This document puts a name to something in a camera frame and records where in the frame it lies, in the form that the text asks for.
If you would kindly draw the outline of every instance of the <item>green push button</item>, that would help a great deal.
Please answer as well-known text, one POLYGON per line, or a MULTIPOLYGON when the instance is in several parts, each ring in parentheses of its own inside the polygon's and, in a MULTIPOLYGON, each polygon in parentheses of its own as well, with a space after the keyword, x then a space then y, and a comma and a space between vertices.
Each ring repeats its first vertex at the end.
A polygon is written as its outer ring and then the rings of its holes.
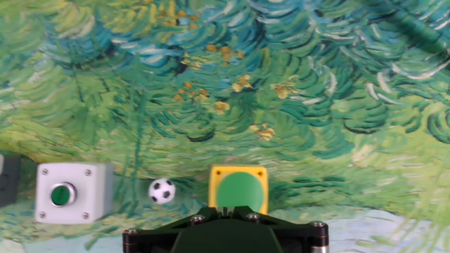
POLYGON ((218 207, 248 206, 259 212, 264 201, 264 190, 253 175, 236 172, 226 176, 217 189, 218 207))
POLYGON ((69 183, 60 183, 53 186, 50 198, 53 205, 62 207, 70 205, 75 200, 75 188, 69 183))

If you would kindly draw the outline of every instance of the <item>painted backdrop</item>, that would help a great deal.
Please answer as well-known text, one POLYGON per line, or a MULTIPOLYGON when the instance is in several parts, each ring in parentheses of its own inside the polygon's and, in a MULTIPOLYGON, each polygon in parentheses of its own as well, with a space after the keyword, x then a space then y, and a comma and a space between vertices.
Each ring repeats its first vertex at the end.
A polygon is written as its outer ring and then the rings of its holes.
POLYGON ((23 190, 0 209, 4 249, 120 252, 123 229, 198 211, 211 164, 260 164, 270 214, 327 221, 331 252, 445 252, 449 10, 444 0, 0 1, 0 148, 117 172, 115 212, 93 225, 35 223, 33 187, 23 190), (146 195, 160 177, 177 185, 170 205, 146 195))

